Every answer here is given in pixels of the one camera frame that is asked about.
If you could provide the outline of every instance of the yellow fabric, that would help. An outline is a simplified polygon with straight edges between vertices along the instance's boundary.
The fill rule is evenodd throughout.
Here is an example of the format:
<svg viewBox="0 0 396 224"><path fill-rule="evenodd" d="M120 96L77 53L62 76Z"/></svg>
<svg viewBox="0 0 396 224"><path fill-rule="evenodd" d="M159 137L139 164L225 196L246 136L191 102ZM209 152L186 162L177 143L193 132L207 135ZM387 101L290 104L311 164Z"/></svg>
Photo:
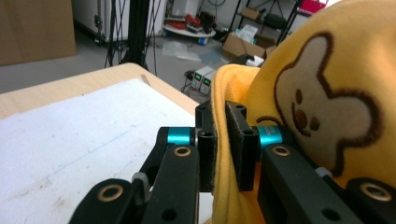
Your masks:
<svg viewBox="0 0 396 224"><path fill-rule="evenodd" d="M302 150L344 187L371 177L396 188L396 1L344 0L288 37L262 68L226 65L212 106L218 155L212 221L263 223L257 188L238 191L224 101L247 107L247 122L290 128Z"/></svg>

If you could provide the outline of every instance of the black cable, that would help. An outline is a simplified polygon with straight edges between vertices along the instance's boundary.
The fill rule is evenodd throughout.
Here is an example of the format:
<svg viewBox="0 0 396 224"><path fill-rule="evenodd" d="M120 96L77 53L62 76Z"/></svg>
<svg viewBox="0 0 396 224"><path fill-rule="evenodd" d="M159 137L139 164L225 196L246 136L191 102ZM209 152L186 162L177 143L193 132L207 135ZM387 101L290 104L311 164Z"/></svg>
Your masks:
<svg viewBox="0 0 396 224"><path fill-rule="evenodd" d="M223 0L222 2L218 3L218 1L216 1L216 3L212 3L210 0L207 0L207 2L214 6L214 7L221 7L222 5L224 5L224 3L226 2L226 0Z"/></svg>
<svg viewBox="0 0 396 224"><path fill-rule="evenodd" d="M205 0L202 0L201 5L198 7L198 13L201 13L202 5L204 4Z"/></svg>
<svg viewBox="0 0 396 224"><path fill-rule="evenodd" d="M186 77L186 79L184 80L184 86L180 89L180 91L187 95L189 95L189 94L187 92L185 92L185 90L187 87L191 86L194 73L195 73L195 71L193 71L193 70L189 70L184 73L184 77Z"/></svg>
<svg viewBox="0 0 396 224"><path fill-rule="evenodd" d="M149 43L150 43L151 38L152 38L152 40L153 40L152 46L153 46L153 54L154 54L153 55L153 57L154 57L154 75L155 76L157 76L157 56L156 56L156 51L155 51L155 34L154 33L155 33L155 21L157 20L157 15L158 15L158 11L160 9L161 1L162 0L160 0L160 2L158 3L158 6L157 6L157 9L156 9L155 13L154 13L155 0L153 0L153 3L151 5L151 18L150 18L149 27L148 27L150 32L149 32L148 40L147 40L147 43L146 43L145 52L144 52L144 55L143 55L143 57L144 57L143 60L145 62L146 61L146 56L147 56L147 53L148 53L148 49L149 49Z"/></svg>
<svg viewBox="0 0 396 224"><path fill-rule="evenodd" d="M113 33L114 33L114 22L116 19L116 0L111 0L111 12L110 12L110 37L108 38L108 46L107 46L107 56L106 56L106 62L105 62L105 67L107 67L107 62L108 65L111 67L113 66L113 57L114 57L114 43L113 43Z"/></svg>

